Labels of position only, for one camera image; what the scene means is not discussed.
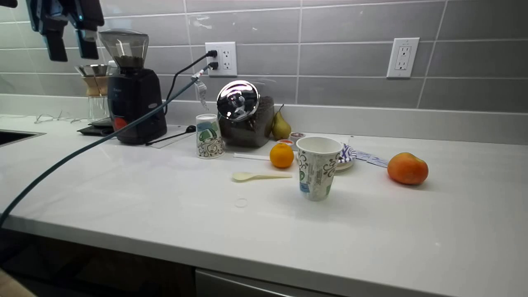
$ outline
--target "cabinet door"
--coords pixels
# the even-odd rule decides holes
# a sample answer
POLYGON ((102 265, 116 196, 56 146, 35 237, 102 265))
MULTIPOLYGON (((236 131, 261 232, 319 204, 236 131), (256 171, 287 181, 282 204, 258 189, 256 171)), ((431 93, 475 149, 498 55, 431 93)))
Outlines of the cabinet door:
POLYGON ((197 268, 197 297, 335 297, 238 275, 197 268))

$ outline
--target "outlet cover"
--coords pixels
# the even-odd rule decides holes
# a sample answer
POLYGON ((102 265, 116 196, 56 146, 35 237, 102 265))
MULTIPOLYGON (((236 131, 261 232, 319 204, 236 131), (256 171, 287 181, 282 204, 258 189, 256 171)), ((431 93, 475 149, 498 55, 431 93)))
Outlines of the outlet cover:
POLYGON ((215 42, 205 42, 205 50, 216 49, 218 55, 218 69, 210 70, 210 75, 236 75, 238 74, 238 64, 236 64, 236 42, 234 41, 215 41, 215 42))
POLYGON ((395 37, 386 77, 411 77, 419 37, 395 37))

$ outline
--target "black cable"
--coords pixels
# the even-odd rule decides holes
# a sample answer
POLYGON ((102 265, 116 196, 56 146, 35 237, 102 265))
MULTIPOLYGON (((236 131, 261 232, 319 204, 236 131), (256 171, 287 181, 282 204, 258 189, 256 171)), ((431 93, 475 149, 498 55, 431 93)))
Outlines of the black cable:
POLYGON ((218 50, 216 50, 216 49, 208 50, 208 52, 205 52, 203 55, 200 55, 197 60, 193 60, 192 64, 188 64, 187 67, 183 67, 183 69, 180 69, 178 72, 175 72, 175 75, 172 77, 172 83, 170 83, 170 87, 168 87, 167 97, 170 97, 172 88, 177 85, 177 77, 178 77, 182 72, 188 70, 192 65, 198 64, 201 59, 208 57, 208 55, 216 57, 216 55, 218 55, 218 50))
POLYGON ((165 108, 173 98, 177 98, 180 93, 183 93, 188 87, 192 87, 195 82, 198 80, 197 77, 192 77, 192 82, 188 82, 187 85, 183 85, 173 97, 168 97, 165 102, 162 102, 159 107, 149 110, 147 113, 140 115, 139 118, 132 120, 131 123, 127 123, 126 126, 89 143, 81 146, 79 149, 66 154, 65 158, 61 158, 60 161, 56 161, 55 164, 51 164, 46 171, 43 171, 41 174, 38 174, 25 189, 20 191, 20 194, 5 207, 5 210, 0 214, 0 229, 3 227, 3 222, 7 220, 7 217, 10 215, 10 212, 15 209, 15 206, 40 182, 43 181, 48 174, 51 174, 55 169, 58 169, 60 166, 63 166, 65 163, 68 163, 69 159, 73 159, 74 156, 84 153, 86 149, 101 144, 102 141, 145 121, 149 116, 152 116, 154 113, 157 113, 159 110, 165 108))
POLYGON ((197 125, 187 125, 185 131, 180 131, 180 133, 175 133, 175 135, 168 135, 168 136, 164 136, 164 138, 150 140, 150 141, 145 143, 145 146, 150 146, 154 143, 165 141, 168 138, 175 138, 175 136, 180 136, 180 135, 185 135, 185 133, 192 133, 192 131, 197 131, 197 125))

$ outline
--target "white cup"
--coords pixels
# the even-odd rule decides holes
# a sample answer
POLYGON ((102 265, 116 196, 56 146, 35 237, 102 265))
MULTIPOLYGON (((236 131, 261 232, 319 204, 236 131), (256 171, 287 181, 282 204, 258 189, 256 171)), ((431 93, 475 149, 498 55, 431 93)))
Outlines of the white cup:
POLYGON ((297 140, 299 187, 309 199, 329 196, 342 148, 342 141, 327 136, 297 140))
POLYGON ((223 153, 223 138, 216 113, 197 115, 197 148, 200 156, 215 156, 223 153))

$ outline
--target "gray wall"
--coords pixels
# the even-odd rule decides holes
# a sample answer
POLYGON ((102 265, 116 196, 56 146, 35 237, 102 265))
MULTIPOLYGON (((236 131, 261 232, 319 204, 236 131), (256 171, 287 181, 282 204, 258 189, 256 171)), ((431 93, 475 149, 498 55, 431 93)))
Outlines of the gray wall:
MULTIPOLYGON (((104 29, 150 34, 162 78, 238 41, 239 77, 277 102, 528 111, 527 0, 102 0, 104 29), (391 39, 419 36, 411 78, 386 78, 391 39)), ((50 62, 25 3, 0 8, 0 92, 83 95, 73 29, 69 62, 50 62)), ((208 78, 210 97, 230 78, 208 78)))

